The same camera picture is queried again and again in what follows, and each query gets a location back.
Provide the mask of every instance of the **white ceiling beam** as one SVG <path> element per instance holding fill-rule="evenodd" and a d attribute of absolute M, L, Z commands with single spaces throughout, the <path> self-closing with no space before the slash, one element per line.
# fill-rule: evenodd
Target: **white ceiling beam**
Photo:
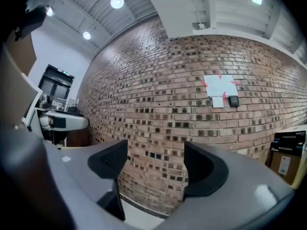
<path fill-rule="evenodd" d="M 305 39 L 305 37 L 301 33 L 297 34 L 294 41 L 292 42 L 292 44 L 289 48 L 289 51 L 292 54 L 295 54 L 295 52 L 298 50 L 298 48 L 302 45 L 304 39 Z"/>
<path fill-rule="evenodd" d="M 129 15 L 130 19 L 132 19 L 132 21 L 136 20 L 135 14 L 131 10 L 131 8 L 128 7 L 126 2 L 124 2 L 124 5 L 122 8 L 127 12 L 127 14 Z"/>
<path fill-rule="evenodd" d="M 75 10 L 79 11 L 87 20 L 89 20 L 96 27 L 97 30 L 101 30 L 106 38 L 111 37 L 111 33 L 91 14 L 89 14 L 84 8 L 78 5 L 74 0 L 64 0 L 69 3 Z"/>
<path fill-rule="evenodd" d="M 269 22 L 266 28 L 266 31 L 264 32 L 263 37 L 266 39 L 271 39 L 274 31 L 276 29 L 276 25 L 279 22 L 280 13 L 282 10 L 283 4 L 280 0 L 273 0 L 273 7 L 271 9 Z"/>
<path fill-rule="evenodd" d="M 215 0 L 204 0 L 206 5 L 206 18 L 208 28 L 216 29 L 216 8 Z"/>
<path fill-rule="evenodd" d="M 302 62 L 305 64 L 305 66 L 307 65 L 307 54 L 304 54 L 302 57 Z"/>
<path fill-rule="evenodd" d="M 187 0 L 151 0 L 169 38 L 193 34 L 192 14 Z"/>

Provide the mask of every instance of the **white machine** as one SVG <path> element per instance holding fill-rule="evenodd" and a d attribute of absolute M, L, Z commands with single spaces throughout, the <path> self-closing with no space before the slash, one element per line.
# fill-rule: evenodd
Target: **white machine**
<path fill-rule="evenodd" d="M 37 92 L 22 118 L 22 122 L 30 131 L 40 138 L 52 138 L 54 142 L 55 131 L 57 134 L 61 134 L 62 137 L 66 137 L 67 131 L 88 127 L 89 121 L 83 115 L 51 110 L 51 104 L 48 108 L 39 108 L 43 91 L 35 86 L 27 76 L 22 75 L 27 83 Z"/>

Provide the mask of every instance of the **white label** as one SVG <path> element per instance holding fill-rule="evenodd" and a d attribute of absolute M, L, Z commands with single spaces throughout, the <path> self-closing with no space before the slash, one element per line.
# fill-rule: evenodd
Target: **white label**
<path fill-rule="evenodd" d="M 287 175 L 289 165 L 290 165 L 290 160 L 291 160 L 290 157 L 282 156 L 282 160 L 280 162 L 279 169 L 278 169 L 279 174 Z"/>
<path fill-rule="evenodd" d="M 208 96 L 222 96 L 226 91 L 226 88 L 218 75 L 204 75 L 203 77 L 207 84 L 206 89 Z"/>
<path fill-rule="evenodd" d="M 213 108 L 223 108 L 223 98 L 218 96 L 218 97 L 212 97 L 212 102 L 213 102 Z"/>
<path fill-rule="evenodd" d="M 70 159 L 70 157 L 65 156 L 65 157 L 62 158 L 62 160 L 63 160 L 63 162 L 68 162 L 68 161 L 70 161 L 71 159 Z"/>

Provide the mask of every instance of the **black cable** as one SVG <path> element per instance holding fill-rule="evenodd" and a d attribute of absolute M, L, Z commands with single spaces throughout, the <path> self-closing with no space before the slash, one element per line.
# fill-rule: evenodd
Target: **black cable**
<path fill-rule="evenodd" d="M 74 105 L 76 105 L 76 108 L 77 108 L 77 103 L 75 103 L 75 104 L 73 104 L 72 106 L 66 107 L 65 111 L 67 111 L 68 108 L 73 107 Z"/>
<path fill-rule="evenodd" d="M 44 125 L 44 126 L 41 125 L 41 127 L 47 127 L 47 126 L 49 126 L 52 120 L 53 120 L 53 117 L 50 118 L 50 121 L 49 121 L 49 123 L 48 123 L 47 125 Z"/>

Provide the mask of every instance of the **red brick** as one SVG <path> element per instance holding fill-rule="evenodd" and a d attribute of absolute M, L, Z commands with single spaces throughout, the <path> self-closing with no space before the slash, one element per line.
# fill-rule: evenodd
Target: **red brick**
<path fill-rule="evenodd" d="M 246 112 L 248 110 L 248 105 L 240 105 L 236 109 L 238 112 Z"/>
<path fill-rule="evenodd" d="M 134 41 L 139 43 L 131 47 Z M 238 108 L 211 106 L 203 75 L 219 68 L 240 80 Z M 225 35 L 170 41 L 153 17 L 97 54 L 79 89 L 78 108 L 90 120 L 91 144 L 128 139 L 134 161 L 127 161 L 119 177 L 122 195 L 169 215 L 187 185 L 170 179 L 171 174 L 188 177 L 183 142 L 192 139 L 265 161 L 276 131 L 307 121 L 305 79 L 303 67 L 267 45 Z"/>
<path fill-rule="evenodd" d="M 220 136 L 231 136 L 235 134 L 236 134 L 236 129 L 233 129 L 233 128 L 220 129 Z"/>
<path fill-rule="evenodd" d="M 209 113 L 210 108 L 207 106 L 196 107 L 196 113 Z"/>
<path fill-rule="evenodd" d="M 239 126 L 240 127 L 249 126 L 249 119 L 240 119 L 239 120 Z"/>
<path fill-rule="evenodd" d="M 253 133 L 253 134 L 247 134 L 247 135 L 240 135 L 239 136 L 239 141 L 247 141 L 247 140 L 255 140 L 259 138 L 263 138 L 266 136 L 265 131 L 258 132 L 258 133 Z"/>
<path fill-rule="evenodd" d="M 237 142 L 234 144 L 231 144 L 231 149 L 236 150 L 236 149 L 242 149 L 242 148 L 250 148 L 253 146 L 253 141 L 243 141 L 243 142 Z"/>
<path fill-rule="evenodd" d="M 209 144 L 237 142 L 238 136 L 209 137 Z"/>
<path fill-rule="evenodd" d="M 220 119 L 221 120 L 233 119 L 233 113 L 221 113 Z"/>

